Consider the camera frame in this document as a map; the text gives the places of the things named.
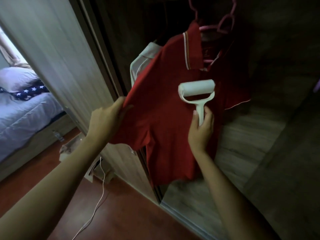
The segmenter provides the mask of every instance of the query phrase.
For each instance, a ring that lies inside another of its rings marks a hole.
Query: person's left arm
[[[85,139],[63,162],[0,218],[2,239],[47,239],[58,224],[88,168],[116,132],[130,106],[120,97],[91,115]]]

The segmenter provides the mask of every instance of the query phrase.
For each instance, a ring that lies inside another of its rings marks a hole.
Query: red polo shirt
[[[134,150],[146,146],[154,185],[193,179],[199,172],[188,144],[195,105],[180,99],[180,83],[213,79],[216,84],[215,97],[206,104],[215,116],[214,133],[207,147],[212,158],[217,151],[223,111],[250,100],[243,82],[248,78],[247,69],[235,71],[227,55],[222,54],[209,71],[203,71],[203,59],[199,26],[193,22],[186,32],[171,38],[139,75],[123,105],[133,104],[134,108],[126,114],[111,143],[125,143]]]

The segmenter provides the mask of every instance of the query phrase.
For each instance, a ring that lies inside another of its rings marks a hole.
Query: person's right arm
[[[207,154],[206,146],[213,133],[214,116],[208,107],[205,107],[205,112],[204,122],[199,126],[199,116],[194,111],[188,141],[230,239],[280,239],[258,209],[231,183]]]

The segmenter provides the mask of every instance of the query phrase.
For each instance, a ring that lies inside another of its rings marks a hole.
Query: white shirt
[[[131,85],[137,80],[139,74],[147,67],[151,60],[159,53],[162,46],[150,42],[130,65]]]

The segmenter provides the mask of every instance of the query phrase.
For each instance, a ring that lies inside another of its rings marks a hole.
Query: purple object
[[[313,92],[316,93],[316,92],[318,92],[319,89],[320,89],[320,79],[319,79],[318,83],[316,84],[316,86],[314,87]]]

